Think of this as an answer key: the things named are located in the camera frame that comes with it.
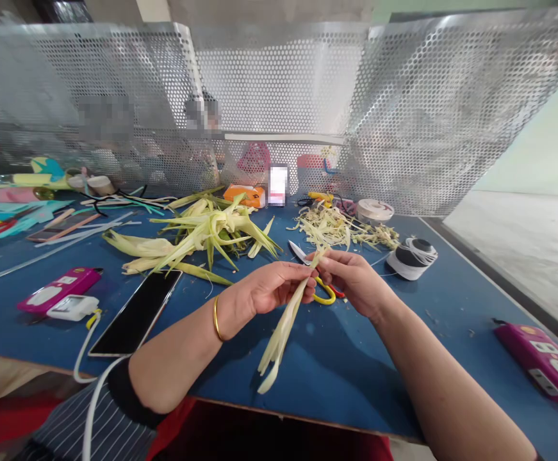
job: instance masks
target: metal mesh panel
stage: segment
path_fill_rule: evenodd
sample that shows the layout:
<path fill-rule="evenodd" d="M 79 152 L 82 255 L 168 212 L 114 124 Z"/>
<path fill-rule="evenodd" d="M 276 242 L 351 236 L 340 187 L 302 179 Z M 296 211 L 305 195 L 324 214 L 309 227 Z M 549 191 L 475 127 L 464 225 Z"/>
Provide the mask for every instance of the metal mesh panel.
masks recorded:
<path fill-rule="evenodd" d="M 212 144 L 179 135 L 201 99 L 188 28 L 151 28 L 0 28 L 0 166 L 43 154 L 151 191 L 216 185 Z"/>
<path fill-rule="evenodd" d="M 192 35 L 225 130 L 342 134 L 367 32 L 365 24 L 323 22 Z"/>
<path fill-rule="evenodd" d="M 0 168 L 42 154 L 190 193 L 217 183 L 217 160 L 224 183 L 263 182 L 267 155 L 292 166 L 291 193 L 443 216 L 557 87 L 558 9 L 373 29 L 200 28 L 193 39 L 178 24 L 0 27 Z M 185 108 L 202 100 L 226 130 L 347 142 L 328 156 L 306 143 L 211 141 L 186 130 Z"/>
<path fill-rule="evenodd" d="M 445 216 L 557 87 L 558 9 L 373 28 L 341 188 Z"/>

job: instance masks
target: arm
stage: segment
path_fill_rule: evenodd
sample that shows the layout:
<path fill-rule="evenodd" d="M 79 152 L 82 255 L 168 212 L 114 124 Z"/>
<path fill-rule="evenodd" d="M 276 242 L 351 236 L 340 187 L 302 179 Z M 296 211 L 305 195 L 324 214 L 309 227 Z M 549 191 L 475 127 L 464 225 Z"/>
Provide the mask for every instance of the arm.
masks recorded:
<path fill-rule="evenodd" d="M 331 251 L 318 267 L 324 283 L 342 288 L 379 333 L 437 459 L 537 458 L 522 431 L 364 258 Z"/>
<path fill-rule="evenodd" d="M 223 339 L 234 337 L 256 314 L 285 304 L 308 278 L 303 302 L 313 300 L 318 273 L 301 264 L 272 263 L 221 292 L 217 320 Z M 144 344 L 108 375 L 93 421 L 91 459 L 143 460 L 155 429 L 174 410 L 221 347 L 213 322 L 214 299 Z M 85 419 L 95 384 L 56 407 L 16 460 L 80 458 Z"/>

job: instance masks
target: bracelet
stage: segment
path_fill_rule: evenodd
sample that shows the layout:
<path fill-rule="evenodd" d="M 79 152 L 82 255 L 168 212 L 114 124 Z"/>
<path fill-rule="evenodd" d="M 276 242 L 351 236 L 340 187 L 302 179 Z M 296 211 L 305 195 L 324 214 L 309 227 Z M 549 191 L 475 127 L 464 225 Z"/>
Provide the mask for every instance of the bracelet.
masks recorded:
<path fill-rule="evenodd" d="M 224 343 L 226 340 L 223 339 L 221 333 L 219 333 L 219 322 L 217 321 L 217 301 L 219 301 L 219 295 L 215 296 L 215 306 L 213 307 L 213 318 L 215 319 L 215 331 L 217 332 L 217 336 L 219 340 Z"/>

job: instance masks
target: pink device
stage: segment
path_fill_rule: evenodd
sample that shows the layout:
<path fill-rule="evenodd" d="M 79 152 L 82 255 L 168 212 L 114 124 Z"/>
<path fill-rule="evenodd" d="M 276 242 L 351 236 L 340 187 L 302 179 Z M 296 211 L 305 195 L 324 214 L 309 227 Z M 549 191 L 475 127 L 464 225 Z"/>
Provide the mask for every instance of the pink device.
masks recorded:
<path fill-rule="evenodd" d="M 45 315 L 67 295 L 82 295 L 101 278 L 102 269 L 75 268 L 54 282 L 40 288 L 17 307 L 21 311 Z"/>
<path fill-rule="evenodd" d="M 499 341 L 539 385 L 558 402 L 558 344 L 539 328 L 501 323 L 495 330 Z"/>

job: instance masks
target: phone screen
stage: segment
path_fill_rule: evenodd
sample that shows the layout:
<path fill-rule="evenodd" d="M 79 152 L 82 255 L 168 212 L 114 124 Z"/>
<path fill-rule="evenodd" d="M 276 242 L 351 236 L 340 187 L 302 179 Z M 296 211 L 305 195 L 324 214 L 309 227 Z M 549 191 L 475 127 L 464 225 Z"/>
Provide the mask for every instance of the phone screen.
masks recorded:
<path fill-rule="evenodd" d="M 91 211 L 85 211 L 74 216 L 68 216 L 53 227 L 47 227 L 46 229 L 42 229 L 34 234 L 31 234 L 27 237 L 27 239 L 32 241 L 46 241 L 55 236 L 62 237 L 76 230 L 77 227 L 80 227 L 95 218 L 98 218 L 99 216 L 99 214 Z"/>
<path fill-rule="evenodd" d="M 90 356 L 134 353 L 147 338 L 170 299 L 182 272 L 172 270 L 148 275 L 89 351 Z"/>
<path fill-rule="evenodd" d="M 270 165 L 268 205 L 285 206 L 290 170 L 288 165 Z"/>

